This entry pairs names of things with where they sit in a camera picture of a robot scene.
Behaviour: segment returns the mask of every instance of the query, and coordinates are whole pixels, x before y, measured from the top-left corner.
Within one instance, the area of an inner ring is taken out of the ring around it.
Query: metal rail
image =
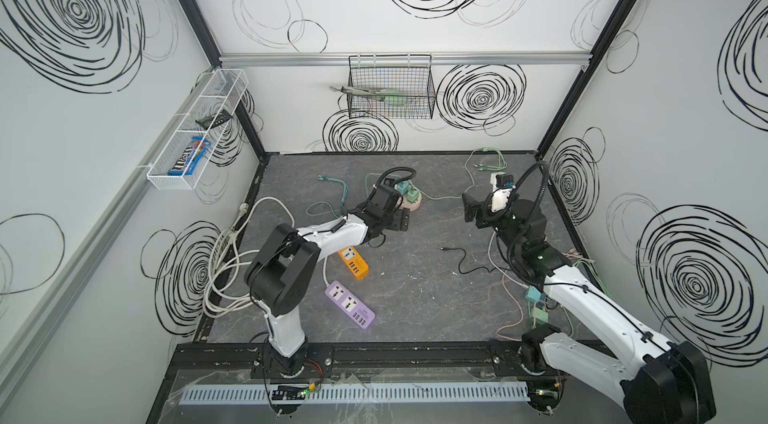
[[[462,64],[579,64],[588,65],[592,54],[586,51],[541,52],[260,52],[222,54],[221,67],[273,66],[348,66],[350,56],[375,55],[380,65],[408,65],[408,56],[430,54],[432,65]]]

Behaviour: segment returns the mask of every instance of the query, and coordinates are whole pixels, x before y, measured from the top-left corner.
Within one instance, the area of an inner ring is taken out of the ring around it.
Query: universal outlet
[[[334,280],[328,286],[326,296],[363,329],[367,329],[376,318],[376,314],[355,297],[350,290],[339,284],[338,280]]]

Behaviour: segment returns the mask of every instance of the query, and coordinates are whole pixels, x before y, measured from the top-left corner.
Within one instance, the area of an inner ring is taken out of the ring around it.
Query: coiled white cable
[[[250,212],[248,213],[248,218],[245,219],[243,224],[235,229],[235,226],[237,225],[237,221],[240,220],[240,218],[244,215],[244,208],[241,207],[241,212],[238,214],[237,218],[235,219],[235,223],[232,224],[232,227],[229,229],[226,229],[224,232],[219,234],[219,237],[216,238],[216,242],[214,243],[214,248],[210,253],[210,258],[208,259],[208,281],[206,282],[205,289],[203,291],[204,295],[204,305],[203,305],[203,312],[206,316],[216,318],[223,316],[225,314],[235,312],[236,310],[242,310],[245,309],[248,306],[251,306],[253,303],[250,300],[250,292],[245,293],[242,296],[231,296],[229,294],[226,294],[225,291],[235,282],[235,279],[237,278],[238,271],[242,266],[248,266],[253,261],[249,260],[247,262],[241,262],[240,258],[242,256],[247,256],[248,254],[255,254],[259,252],[258,249],[253,250],[247,250],[243,253],[239,253],[237,249],[237,237],[240,235],[240,233],[243,231],[245,226],[250,221],[250,218],[253,217],[254,211],[256,210],[256,207],[264,202],[265,200],[274,200],[277,202],[284,210],[288,213],[288,216],[290,217],[290,225],[292,227],[296,226],[296,220],[293,218],[293,214],[288,210],[288,208],[283,204],[283,201],[277,198],[273,198],[271,196],[258,199],[254,206],[250,209]],[[229,249],[229,246],[232,246],[232,249],[234,251],[234,257],[232,259],[229,259],[227,262],[224,262],[224,258],[226,256],[226,252]],[[231,273],[229,279],[227,279],[226,284],[218,288],[216,287],[216,279],[222,275],[224,272],[234,269],[234,272]],[[214,304],[210,302],[210,298],[212,295],[218,295],[221,297],[222,300],[228,300],[230,301],[228,304],[221,305],[220,304]]]

